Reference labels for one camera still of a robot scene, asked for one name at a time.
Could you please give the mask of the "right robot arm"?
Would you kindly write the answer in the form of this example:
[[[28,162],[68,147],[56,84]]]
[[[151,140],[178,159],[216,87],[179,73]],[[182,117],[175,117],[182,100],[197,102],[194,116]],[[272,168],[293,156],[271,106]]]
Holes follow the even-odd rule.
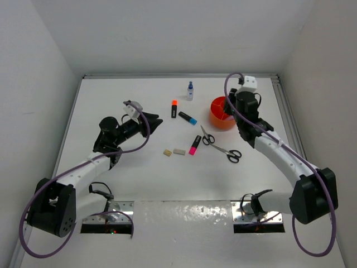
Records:
[[[264,190],[252,196],[249,211],[261,216],[273,208],[292,214],[300,223],[308,224],[329,213],[331,199],[338,208],[336,176],[329,168],[319,169],[305,164],[293,150],[281,142],[274,128],[260,118],[260,102],[252,92],[232,88],[224,111],[232,115],[240,136],[255,150],[267,157],[293,186],[291,195],[273,194]]]

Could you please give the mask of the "blue cap black highlighter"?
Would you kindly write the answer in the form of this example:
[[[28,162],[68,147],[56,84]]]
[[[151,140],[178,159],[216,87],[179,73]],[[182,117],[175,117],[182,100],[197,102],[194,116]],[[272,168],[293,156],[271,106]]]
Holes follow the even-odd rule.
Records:
[[[191,116],[189,116],[188,114],[184,113],[184,112],[179,112],[178,116],[181,117],[182,119],[184,119],[185,121],[187,121],[188,123],[192,124],[192,125],[196,125],[197,124],[197,120],[192,118]]]

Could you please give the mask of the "pink cap black highlighter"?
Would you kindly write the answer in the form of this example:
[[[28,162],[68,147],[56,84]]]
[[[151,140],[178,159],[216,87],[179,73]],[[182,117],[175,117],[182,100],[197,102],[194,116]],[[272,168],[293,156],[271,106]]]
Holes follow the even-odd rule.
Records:
[[[194,139],[194,141],[193,141],[193,143],[192,143],[192,145],[190,147],[190,150],[189,150],[189,154],[190,155],[194,155],[195,154],[195,152],[196,152],[196,150],[197,150],[197,148],[198,148],[198,146],[200,144],[201,139],[202,139],[202,137],[200,135],[197,135],[195,137],[195,139]]]

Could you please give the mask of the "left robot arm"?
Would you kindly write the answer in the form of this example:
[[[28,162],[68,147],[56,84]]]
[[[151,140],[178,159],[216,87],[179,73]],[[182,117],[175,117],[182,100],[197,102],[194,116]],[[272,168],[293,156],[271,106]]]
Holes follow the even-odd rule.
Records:
[[[120,147],[123,142],[138,133],[147,138],[163,122],[157,114],[139,113],[133,108],[126,115],[129,120],[124,123],[114,117],[100,121],[93,152],[77,169],[66,171],[55,181],[44,178],[38,182],[26,213],[27,224],[65,237],[78,220],[107,210],[113,195],[93,190],[92,183],[116,166],[123,153]]]

